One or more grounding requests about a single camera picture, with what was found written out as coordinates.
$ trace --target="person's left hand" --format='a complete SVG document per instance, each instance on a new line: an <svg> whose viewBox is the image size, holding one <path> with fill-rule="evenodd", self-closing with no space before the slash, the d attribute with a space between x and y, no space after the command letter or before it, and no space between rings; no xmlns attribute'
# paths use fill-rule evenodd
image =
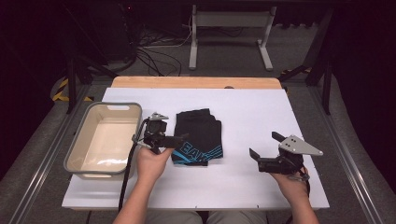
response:
<svg viewBox="0 0 396 224"><path fill-rule="evenodd" d="M138 180L154 185L155 181L163 174L166 161L173 150L174 148L167 148L161 154L156 155L147 147L141 147L137 155Z"/></svg>

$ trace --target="white paper sheet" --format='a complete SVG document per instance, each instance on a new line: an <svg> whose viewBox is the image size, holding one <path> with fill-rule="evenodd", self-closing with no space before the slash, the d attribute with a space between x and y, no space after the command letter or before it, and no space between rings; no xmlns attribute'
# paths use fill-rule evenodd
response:
<svg viewBox="0 0 396 224"><path fill-rule="evenodd" d="M176 114L181 111L209 108L222 122L224 158L210 161L207 167L175 166L169 159L148 207L192 210L290 207L275 180L259 172L257 162L248 152L251 147L264 158L275 158L278 142L271 132L303 138L285 91L108 88L103 101L139 103L143 108L142 119L153 112L168 116L166 135L173 135ZM320 150L326 156L326 148ZM304 156L304 165L311 175L312 206L329 207L310 156ZM128 182L126 197L135 181L136 174ZM121 184L122 181L86 180L73 175L63 207L116 209Z"/></svg>

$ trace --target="black mechanical part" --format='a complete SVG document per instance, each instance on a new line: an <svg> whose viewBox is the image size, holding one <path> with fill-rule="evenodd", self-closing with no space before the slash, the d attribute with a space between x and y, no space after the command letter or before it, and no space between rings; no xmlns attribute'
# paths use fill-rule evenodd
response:
<svg viewBox="0 0 396 224"><path fill-rule="evenodd" d="M181 147L188 137L187 134L181 136L166 136L166 122L162 120L148 120L144 132L143 146L146 145L155 154L160 154L160 147Z"/></svg>
<svg viewBox="0 0 396 224"><path fill-rule="evenodd" d="M278 142L286 139L280 133L272 132L272 137ZM259 165L259 171L282 175L294 175L304 167L304 159L301 154L290 153L279 147L279 156L276 158L261 158L253 149L249 149L250 157Z"/></svg>

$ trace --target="silver metal plate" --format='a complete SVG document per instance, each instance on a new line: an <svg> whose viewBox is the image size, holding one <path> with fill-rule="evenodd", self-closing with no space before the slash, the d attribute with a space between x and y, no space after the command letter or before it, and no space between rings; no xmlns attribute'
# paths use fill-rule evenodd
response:
<svg viewBox="0 0 396 224"><path fill-rule="evenodd" d="M168 117L159 114L157 112L154 112L150 117L149 120L162 120L162 119L169 119Z"/></svg>
<svg viewBox="0 0 396 224"><path fill-rule="evenodd" d="M291 135L283 140L279 147L293 154L305 154L311 156L323 156L323 152L319 149L307 144L303 139Z"/></svg>

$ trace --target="black garment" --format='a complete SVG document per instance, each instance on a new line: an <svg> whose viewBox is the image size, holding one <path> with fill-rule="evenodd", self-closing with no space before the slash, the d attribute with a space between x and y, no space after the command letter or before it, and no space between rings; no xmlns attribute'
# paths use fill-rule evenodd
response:
<svg viewBox="0 0 396 224"><path fill-rule="evenodd" d="M173 152L174 164L207 165L209 160L222 158L221 121L210 115L209 109L177 114L175 136L184 133L189 137Z"/></svg>

